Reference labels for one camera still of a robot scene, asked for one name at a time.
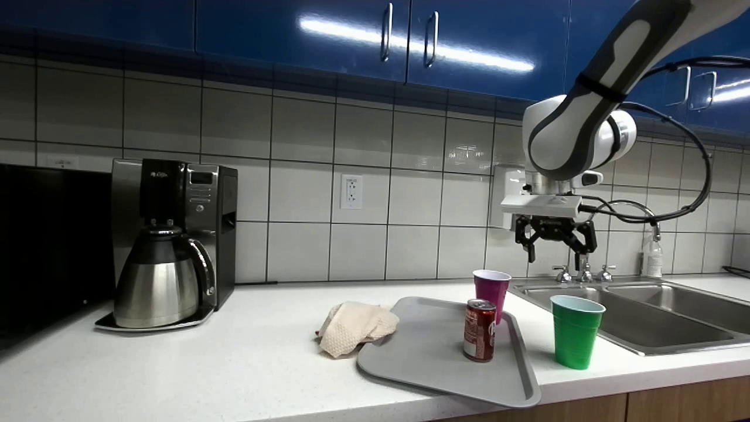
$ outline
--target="cabinet handle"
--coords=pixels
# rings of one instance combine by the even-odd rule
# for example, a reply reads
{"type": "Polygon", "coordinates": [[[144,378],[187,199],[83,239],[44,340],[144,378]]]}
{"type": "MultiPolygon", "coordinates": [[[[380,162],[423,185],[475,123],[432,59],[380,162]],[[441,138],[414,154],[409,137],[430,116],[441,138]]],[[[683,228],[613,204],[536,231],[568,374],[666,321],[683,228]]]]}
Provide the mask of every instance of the cabinet handle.
{"type": "Polygon", "coordinates": [[[388,3],[385,10],[385,24],[383,25],[382,34],[382,53],[380,60],[387,62],[388,55],[391,53],[391,33],[393,32],[393,3],[388,3]]]}
{"type": "MultiPolygon", "coordinates": [[[[425,62],[426,67],[430,67],[435,62],[435,57],[437,55],[437,26],[438,26],[438,19],[440,16],[437,14],[437,11],[434,11],[432,13],[432,54],[430,54],[430,59],[425,62]]],[[[427,40],[424,40],[424,57],[427,57],[427,40]]]]}
{"type": "Polygon", "coordinates": [[[692,79],[693,70],[690,66],[685,66],[685,69],[687,69],[688,71],[687,78],[685,79],[685,95],[682,97],[682,100],[674,102],[674,103],[665,104],[665,106],[669,107],[669,106],[684,104],[687,102],[688,94],[690,93],[690,79],[692,79]]]}
{"type": "Polygon", "coordinates": [[[696,77],[702,77],[709,75],[712,78],[711,81],[711,96],[709,97],[709,100],[706,102],[706,105],[703,107],[693,107],[692,104],[688,104],[688,109],[690,111],[699,111],[699,110],[705,110],[708,107],[711,107],[711,104],[713,104],[713,98],[716,96],[716,72],[706,72],[704,74],[699,74],[696,77]]]}

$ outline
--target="plastic cup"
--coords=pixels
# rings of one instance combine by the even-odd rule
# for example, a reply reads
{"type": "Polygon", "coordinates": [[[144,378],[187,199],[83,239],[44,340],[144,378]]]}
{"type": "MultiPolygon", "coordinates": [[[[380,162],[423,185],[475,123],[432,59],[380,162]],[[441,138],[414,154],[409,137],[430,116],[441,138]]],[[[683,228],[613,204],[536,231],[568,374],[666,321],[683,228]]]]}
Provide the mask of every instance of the plastic cup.
{"type": "Polygon", "coordinates": [[[607,308],[593,300],[564,294],[550,300],[555,322],[555,360],[572,369],[588,368],[596,332],[607,308]]]}
{"type": "Polygon", "coordinates": [[[497,307],[495,324],[499,324],[503,315],[503,303],[506,301],[506,292],[511,276],[492,270],[475,270],[472,274],[474,275],[476,298],[489,300],[497,307]]]}

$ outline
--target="upper cabinet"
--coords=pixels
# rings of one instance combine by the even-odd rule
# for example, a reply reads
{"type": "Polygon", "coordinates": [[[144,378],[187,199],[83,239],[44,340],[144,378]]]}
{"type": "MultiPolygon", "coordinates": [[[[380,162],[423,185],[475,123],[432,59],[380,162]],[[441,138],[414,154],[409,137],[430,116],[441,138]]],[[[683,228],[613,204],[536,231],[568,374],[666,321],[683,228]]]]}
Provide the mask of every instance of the upper cabinet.
{"type": "MultiPolygon", "coordinates": [[[[568,61],[565,66],[565,90],[589,64],[596,50],[622,19],[633,0],[571,0],[571,25],[568,61]]],[[[661,63],[689,57],[689,49],[674,51],[661,63]]],[[[656,74],[640,81],[628,95],[628,101],[645,104],[678,121],[685,121],[687,70],[656,74]]]]}
{"type": "Polygon", "coordinates": [[[403,82],[409,0],[197,0],[196,50],[403,82]]]}
{"type": "MultiPolygon", "coordinates": [[[[749,28],[750,11],[691,42],[691,55],[750,57],[749,28]]],[[[694,69],[688,123],[750,132],[750,69],[694,69]]]]}
{"type": "Polygon", "coordinates": [[[568,0],[412,0],[407,83],[541,100],[563,93],[568,0]]]}
{"type": "Polygon", "coordinates": [[[194,0],[1,0],[0,23],[157,49],[195,43],[194,0]]]}

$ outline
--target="red soda can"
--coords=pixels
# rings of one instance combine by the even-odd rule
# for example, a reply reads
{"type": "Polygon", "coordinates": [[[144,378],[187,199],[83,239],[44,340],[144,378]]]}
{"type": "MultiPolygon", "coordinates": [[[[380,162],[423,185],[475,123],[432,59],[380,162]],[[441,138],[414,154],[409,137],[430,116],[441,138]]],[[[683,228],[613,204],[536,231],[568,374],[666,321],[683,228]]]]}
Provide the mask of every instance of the red soda can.
{"type": "Polygon", "coordinates": [[[495,352],[495,313],[497,307],[483,299],[466,303],[463,324],[463,354],[477,362],[489,362],[495,352]]]}

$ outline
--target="white countertop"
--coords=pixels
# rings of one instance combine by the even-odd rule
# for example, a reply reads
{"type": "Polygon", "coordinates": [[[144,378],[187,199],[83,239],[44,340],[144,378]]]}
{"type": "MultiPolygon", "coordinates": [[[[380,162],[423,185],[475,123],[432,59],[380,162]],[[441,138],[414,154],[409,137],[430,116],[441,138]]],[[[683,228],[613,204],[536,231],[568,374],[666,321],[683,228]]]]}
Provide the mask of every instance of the white countertop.
{"type": "MultiPolygon", "coordinates": [[[[750,301],[748,279],[673,280],[750,301]]],[[[141,336],[95,331],[107,304],[0,358],[0,420],[407,422],[497,410],[373,382],[353,357],[330,359],[314,341],[345,300],[465,301],[473,292],[470,280],[239,287],[203,326],[141,336]]],[[[750,347],[640,357],[601,338],[588,370],[567,369],[553,359],[550,313],[513,295],[505,310],[520,325],[542,403],[750,375],[750,347]]]]}

